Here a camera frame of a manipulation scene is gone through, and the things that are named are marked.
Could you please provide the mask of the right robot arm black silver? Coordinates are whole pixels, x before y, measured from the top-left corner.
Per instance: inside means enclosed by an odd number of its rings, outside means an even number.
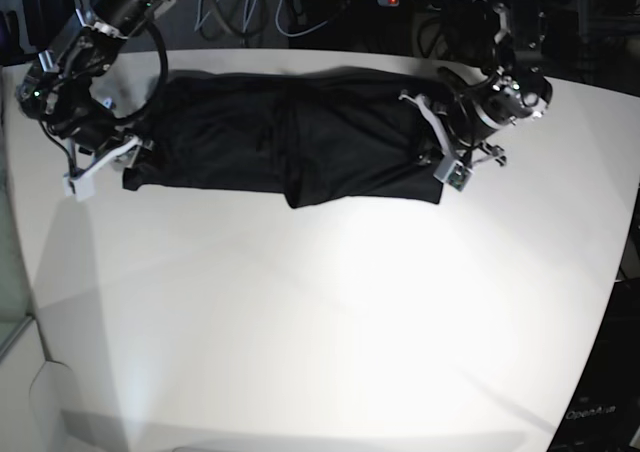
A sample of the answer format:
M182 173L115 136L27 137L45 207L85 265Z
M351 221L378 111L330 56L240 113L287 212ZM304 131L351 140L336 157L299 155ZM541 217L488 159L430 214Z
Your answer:
M136 126L149 115L167 84L168 53L155 24L179 0L89 0L75 10L40 52L16 89L21 112L38 122L66 157L63 187L79 201L95 192L94 177L107 165L130 167L151 143ZM143 106L118 117L106 99L93 98L93 81L114 65L126 42L146 32L158 52L160 70Z

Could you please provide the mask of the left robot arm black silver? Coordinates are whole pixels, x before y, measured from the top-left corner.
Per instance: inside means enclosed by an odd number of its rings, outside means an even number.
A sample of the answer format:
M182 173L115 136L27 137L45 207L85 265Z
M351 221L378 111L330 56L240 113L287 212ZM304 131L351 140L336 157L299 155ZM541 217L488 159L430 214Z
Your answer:
M435 37L451 58L478 69L475 83L449 67L437 70L450 91L448 102L402 92L430 125L436 143L422 163L438 161L435 178L461 191L475 166L505 166L503 148L489 144L495 133L541 118L553 96L541 70L545 14L540 0L442 0Z

